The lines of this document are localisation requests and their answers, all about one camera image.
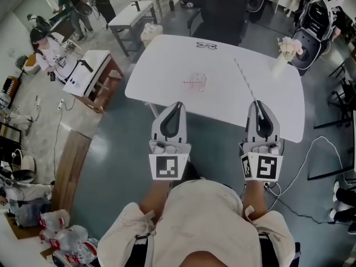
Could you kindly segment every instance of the black cable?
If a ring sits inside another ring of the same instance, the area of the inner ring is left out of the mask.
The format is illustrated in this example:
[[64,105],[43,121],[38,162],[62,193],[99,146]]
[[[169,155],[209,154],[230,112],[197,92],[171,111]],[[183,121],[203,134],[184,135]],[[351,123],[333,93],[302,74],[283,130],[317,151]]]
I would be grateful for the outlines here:
[[285,145],[285,139],[283,139],[283,150],[281,152],[281,155],[283,156],[283,153],[284,153],[284,145]]
[[318,225],[321,225],[321,224],[329,224],[329,225],[347,225],[349,226],[348,224],[343,224],[341,222],[335,222],[335,221],[317,221],[316,219],[314,219],[312,216],[308,216],[308,215],[300,215],[298,214],[297,212],[295,212],[294,210],[292,210],[284,201],[282,201],[281,199],[278,199],[275,195],[273,195],[277,201],[280,201],[284,206],[286,206],[293,214],[295,214],[296,216],[298,217],[305,217],[307,219],[311,219],[313,222],[315,222],[316,224]]
[[77,100],[77,98],[74,98],[73,105],[72,105],[72,107],[70,107],[69,109],[67,109],[67,105],[66,105],[66,103],[64,103],[64,102],[63,102],[63,104],[65,104],[65,108],[66,108],[66,110],[67,110],[67,111],[70,111],[71,109],[73,109],[74,104],[76,103],[76,100]]
[[41,110],[42,110],[42,107],[39,107],[39,110],[38,110],[38,115],[37,115],[36,119],[35,119],[34,121],[32,121],[32,122],[36,122],[36,121],[38,120],[39,113],[41,113]]
[[53,174],[55,175],[55,179],[56,179],[56,145],[57,145],[57,140],[58,140],[58,130],[60,129],[60,124],[62,121],[62,117],[63,117],[63,112],[61,109],[61,118],[60,121],[58,122],[58,126],[57,126],[57,132],[56,132],[56,141],[55,141],[55,146],[53,147],[53,165],[54,165],[54,171]]

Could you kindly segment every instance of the plastic bottle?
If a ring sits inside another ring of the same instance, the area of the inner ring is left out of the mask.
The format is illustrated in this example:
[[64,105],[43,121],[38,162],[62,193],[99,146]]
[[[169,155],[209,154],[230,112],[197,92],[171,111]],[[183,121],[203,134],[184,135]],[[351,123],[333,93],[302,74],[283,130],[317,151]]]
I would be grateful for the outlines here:
[[69,226],[70,216],[66,210],[58,210],[41,214],[39,224],[52,231],[60,231]]
[[99,241],[89,238],[75,247],[72,255],[66,255],[69,263],[89,264],[97,258],[97,247]]
[[50,244],[58,250],[73,250],[79,243],[88,239],[88,231],[80,225],[60,230]]
[[51,239],[54,239],[56,236],[56,232],[50,229],[43,229],[39,232],[39,238],[42,242],[49,242]]

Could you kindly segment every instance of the white sleeve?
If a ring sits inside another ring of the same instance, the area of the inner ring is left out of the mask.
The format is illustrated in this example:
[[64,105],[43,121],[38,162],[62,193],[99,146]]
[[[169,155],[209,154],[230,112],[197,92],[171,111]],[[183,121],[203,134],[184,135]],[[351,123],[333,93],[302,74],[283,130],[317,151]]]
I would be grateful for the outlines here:
[[49,68],[50,66],[50,64],[47,61],[45,61],[39,53],[36,53],[36,61],[40,66],[40,68],[42,69],[42,71],[46,71],[46,69]]
[[154,226],[132,202],[124,207],[98,244],[98,260],[102,267],[125,267],[130,258],[136,235],[143,235]]
[[62,36],[60,33],[51,33],[51,35],[54,36],[60,43],[62,43],[64,40],[64,36]]
[[279,266],[289,267],[295,255],[295,242],[283,216],[276,211],[270,211],[253,221],[258,233],[268,234],[273,244]]

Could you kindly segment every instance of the cable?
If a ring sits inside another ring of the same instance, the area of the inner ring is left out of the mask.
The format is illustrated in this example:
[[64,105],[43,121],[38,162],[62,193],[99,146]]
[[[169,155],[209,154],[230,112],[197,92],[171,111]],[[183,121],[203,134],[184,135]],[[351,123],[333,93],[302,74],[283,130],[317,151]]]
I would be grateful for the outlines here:
[[297,175],[296,175],[295,178],[292,180],[292,182],[289,184],[289,186],[288,186],[283,192],[281,192],[281,194],[280,194],[279,196],[282,196],[284,193],[286,193],[286,192],[288,191],[288,189],[291,187],[291,185],[294,183],[294,181],[298,178],[298,176],[299,176],[299,174],[300,174],[300,172],[301,172],[301,170],[302,170],[304,164],[306,163],[306,160],[307,160],[307,158],[308,158],[309,152],[310,152],[310,150],[311,150],[312,147],[313,147],[314,141],[316,141],[316,140],[318,140],[318,139],[321,139],[321,138],[325,139],[328,143],[330,143],[330,144],[334,147],[335,152],[336,152],[336,154],[337,154],[338,157],[339,157],[341,169],[343,168],[343,165],[342,165],[341,159],[340,159],[340,155],[339,155],[338,150],[336,149],[336,147],[335,147],[325,136],[319,136],[319,137],[317,137],[316,139],[314,139],[314,140],[312,141],[312,143],[310,144],[310,148],[309,148],[308,152],[306,153],[305,160],[304,160],[303,164],[301,165],[301,167],[300,167],[300,169],[299,169]]
[[316,224],[318,225],[321,225],[321,224],[329,224],[329,225],[346,225],[346,226],[349,226],[348,224],[343,224],[341,222],[335,222],[335,221],[317,221],[316,219],[314,219],[312,216],[308,216],[308,215],[301,215],[301,214],[298,214],[296,211],[292,210],[284,201],[282,201],[281,199],[279,198],[276,198],[276,201],[280,201],[284,206],[286,206],[293,214],[295,214],[296,216],[298,217],[305,217],[307,219],[311,219],[313,222],[315,222]]
[[55,141],[55,146],[53,147],[53,165],[54,165],[53,174],[55,175],[55,180],[56,180],[56,145],[57,145],[57,140],[58,140],[58,130],[60,129],[62,117],[63,117],[63,112],[61,109],[61,118],[60,118],[60,121],[58,122],[57,132],[56,132],[56,141]]
[[39,113],[41,113],[41,110],[42,110],[42,107],[39,107],[39,109],[38,109],[38,115],[37,115],[36,119],[35,119],[34,121],[32,121],[32,122],[36,122],[36,121],[38,120]]
[[281,187],[279,186],[279,184],[278,184],[277,182],[276,182],[276,185],[277,185],[278,188],[279,188],[279,195],[276,195],[276,194],[271,190],[271,188],[268,186],[270,192],[271,192],[274,196],[277,197],[276,200],[274,201],[274,203],[272,204],[272,206],[268,209],[268,211],[270,211],[270,210],[274,207],[274,205],[275,205],[276,202],[279,200],[279,197],[280,197],[280,195],[281,195]]
[[245,195],[245,189],[246,189],[246,184],[244,185],[244,191],[243,191],[242,194],[240,195],[240,199],[242,199],[243,196]]
[[77,98],[74,98],[73,105],[72,105],[72,107],[70,107],[69,109],[67,109],[67,105],[66,105],[66,103],[64,103],[64,102],[63,102],[63,104],[65,105],[65,108],[66,108],[66,110],[67,110],[67,111],[70,111],[71,109],[73,109],[74,104],[76,103],[76,100],[77,100]]

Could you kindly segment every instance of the white cable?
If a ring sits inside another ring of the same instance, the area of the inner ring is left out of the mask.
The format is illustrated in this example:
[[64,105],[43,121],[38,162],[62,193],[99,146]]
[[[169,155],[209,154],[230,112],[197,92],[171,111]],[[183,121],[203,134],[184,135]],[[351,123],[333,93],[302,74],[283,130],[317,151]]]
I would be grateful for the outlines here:
[[275,201],[274,201],[274,203],[272,204],[272,206],[268,209],[268,211],[270,211],[273,207],[274,207],[274,205],[276,204],[276,202],[278,201],[278,199],[279,199],[279,197],[281,196],[281,188],[280,188],[280,186],[279,186],[279,184],[276,182],[276,185],[278,186],[278,188],[279,188],[279,195],[277,195],[277,194],[275,194],[273,191],[272,191],[272,189],[270,188],[270,187],[268,187],[268,189],[270,190],[270,192],[273,194],[273,195],[275,195],[277,198],[275,199]]
[[300,174],[300,172],[301,172],[301,170],[302,170],[304,164],[306,163],[306,160],[307,160],[307,158],[308,158],[308,155],[309,155],[310,150],[312,149],[312,146],[313,146],[314,141],[316,141],[316,140],[318,140],[318,139],[321,139],[321,138],[325,139],[328,143],[330,143],[330,144],[333,146],[333,148],[335,149],[336,154],[337,154],[338,157],[339,157],[339,162],[340,162],[341,169],[343,168],[343,165],[342,165],[341,159],[340,159],[340,155],[339,155],[338,150],[336,149],[336,147],[335,147],[325,136],[319,136],[319,137],[317,137],[315,140],[312,141],[312,143],[311,143],[311,145],[310,145],[310,148],[309,148],[308,152],[306,153],[305,160],[304,160],[303,164],[301,165],[301,167],[300,167],[300,169],[299,169],[297,175],[295,176],[295,178],[293,179],[293,181],[289,184],[289,186],[280,194],[280,196],[282,196],[284,193],[286,193],[287,190],[288,190],[288,189],[291,187],[291,185],[294,183],[294,181],[297,179],[297,177],[299,176],[299,174]]
[[[275,199],[274,203],[272,204],[272,206],[269,208],[269,211],[273,208],[273,206],[275,205],[275,203],[278,201],[279,197],[281,197],[284,193],[286,193],[287,190],[292,186],[292,184],[294,183],[294,181],[298,178],[298,176],[299,176],[299,174],[300,174],[300,172],[301,172],[301,170],[302,170],[304,164],[306,163],[306,160],[307,160],[307,158],[308,158],[309,152],[310,152],[310,150],[311,150],[312,147],[313,147],[314,141],[317,141],[318,139],[325,139],[328,143],[330,143],[330,144],[333,146],[333,148],[335,149],[336,154],[337,154],[338,157],[339,157],[339,162],[340,162],[341,169],[343,169],[343,165],[342,165],[342,163],[341,163],[341,158],[340,158],[340,155],[339,155],[338,150],[336,149],[336,147],[335,147],[325,136],[319,136],[319,137],[317,137],[317,138],[314,139],[314,140],[312,141],[312,143],[310,144],[310,148],[309,148],[308,152],[306,153],[305,160],[304,160],[303,164],[301,165],[301,167],[300,167],[300,169],[299,169],[297,175],[296,175],[295,178],[292,180],[292,182],[288,185],[288,187],[282,192],[280,185],[276,182],[276,185],[277,185],[278,188],[279,188],[279,194],[276,194],[276,193],[273,192],[272,189],[268,186],[269,191],[270,191],[274,196],[276,196],[276,199]],[[352,184],[349,184],[349,183],[346,182],[345,174],[343,174],[343,177],[344,177],[344,181],[345,181],[345,183],[346,183],[347,185],[352,185]]]

